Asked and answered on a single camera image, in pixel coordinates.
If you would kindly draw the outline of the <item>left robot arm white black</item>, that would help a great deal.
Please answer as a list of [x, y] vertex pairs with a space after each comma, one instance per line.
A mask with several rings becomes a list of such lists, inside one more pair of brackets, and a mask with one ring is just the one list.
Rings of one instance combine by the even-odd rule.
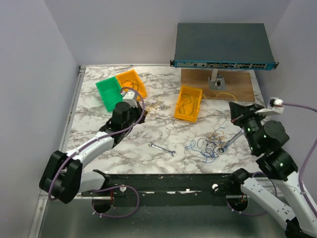
[[112, 117], [97, 134], [84, 144], [67, 152], [53, 152], [39, 182], [41, 190], [48, 193], [50, 201], [69, 203], [81, 192], [94, 191], [99, 196], [109, 192], [110, 184], [99, 171], [85, 173], [83, 169], [96, 157], [117, 146], [132, 130], [145, 121], [144, 103], [132, 106], [119, 102]]

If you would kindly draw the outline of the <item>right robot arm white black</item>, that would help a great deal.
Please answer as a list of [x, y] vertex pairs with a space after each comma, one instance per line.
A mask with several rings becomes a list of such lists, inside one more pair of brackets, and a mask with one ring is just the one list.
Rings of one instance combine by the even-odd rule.
[[238, 169], [229, 176], [229, 191], [251, 197], [275, 218], [288, 238], [315, 238], [317, 205], [303, 184], [303, 170], [283, 149], [289, 135], [279, 121], [262, 123], [266, 117], [283, 112], [283, 101], [272, 98], [266, 108], [230, 102], [229, 108], [231, 122], [242, 129], [251, 154], [258, 158], [260, 170], [278, 187], [287, 202], [283, 203], [265, 190], [245, 169]]

